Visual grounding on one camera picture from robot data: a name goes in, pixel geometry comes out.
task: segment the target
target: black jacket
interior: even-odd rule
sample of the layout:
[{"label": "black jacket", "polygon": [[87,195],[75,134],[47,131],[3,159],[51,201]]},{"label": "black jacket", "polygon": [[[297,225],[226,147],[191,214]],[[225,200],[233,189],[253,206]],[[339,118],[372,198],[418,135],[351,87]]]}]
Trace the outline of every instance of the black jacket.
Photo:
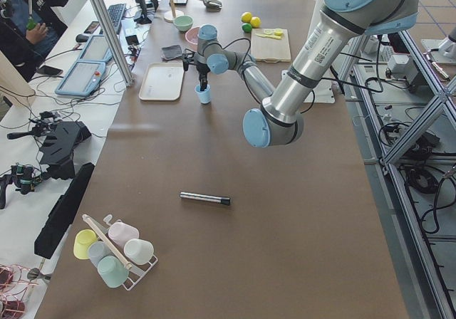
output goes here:
[{"label": "black jacket", "polygon": [[[32,0],[34,11],[47,26],[52,26],[59,36],[66,30],[66,25],[58,19],[51,7],[65,6],[67,2],[68,0]],[[31,79],[36,70],[33,45],[10,19],[0,20],[0,50],[25,80]]]}]

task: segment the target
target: smartphone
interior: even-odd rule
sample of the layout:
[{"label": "smartphone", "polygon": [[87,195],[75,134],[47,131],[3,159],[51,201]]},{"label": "smartphone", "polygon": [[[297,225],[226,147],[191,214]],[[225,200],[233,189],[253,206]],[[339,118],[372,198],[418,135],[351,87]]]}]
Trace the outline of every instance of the smartphone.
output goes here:
[{"label": "smartphone", "polygon": [[47,65],[43,65],[36,70],[36,73],[39,73],[40,75],[61,75],[62,72],[63,70],[60,68],[53,68],[52,66]]},{"label": "smartphone", "polygon": [[96,31],[96,29],[99,27],[100,23],[98,21],[92,21],[90,25],[85,29],[84,33],[85,34],[93,34],[93,32]]}]

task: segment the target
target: pink plate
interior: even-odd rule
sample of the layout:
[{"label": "pink plate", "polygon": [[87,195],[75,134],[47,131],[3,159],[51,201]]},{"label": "pink plate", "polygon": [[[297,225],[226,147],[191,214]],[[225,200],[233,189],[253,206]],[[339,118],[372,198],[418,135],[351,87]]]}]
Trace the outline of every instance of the pink plate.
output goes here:
[{"label": "pink plate", "polygon": [[198,47],[198,31],[200,30],[199,27],[193,27],[187,32],[185,32],[185,40],[189,43],[189,47],[196,51]]}]

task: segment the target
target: green bowl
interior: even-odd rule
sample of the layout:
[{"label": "green bowl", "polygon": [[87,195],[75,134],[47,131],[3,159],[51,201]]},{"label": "green bowl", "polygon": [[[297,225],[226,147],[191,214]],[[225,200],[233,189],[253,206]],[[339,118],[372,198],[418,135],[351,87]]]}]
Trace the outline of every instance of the green bowl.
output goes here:
[{"label": "green bowl", "polygon": [[186,32],[192,28],[193,19],[191,16],[181,15],[174,19],[173,24],[179,31]]}]

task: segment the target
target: yellow cup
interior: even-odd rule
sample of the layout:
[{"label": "yellow cup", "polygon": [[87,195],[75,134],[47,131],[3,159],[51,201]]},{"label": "yellow cup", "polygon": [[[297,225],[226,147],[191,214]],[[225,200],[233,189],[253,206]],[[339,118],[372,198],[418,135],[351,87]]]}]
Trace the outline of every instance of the yellow cup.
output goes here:
[{"label": "yellow cup", "polygon": [[78,232],[74,238],[73,254],[80,260],[88,260],[88,248],[97,241],[97,235],[93,230],[84,229]]}]

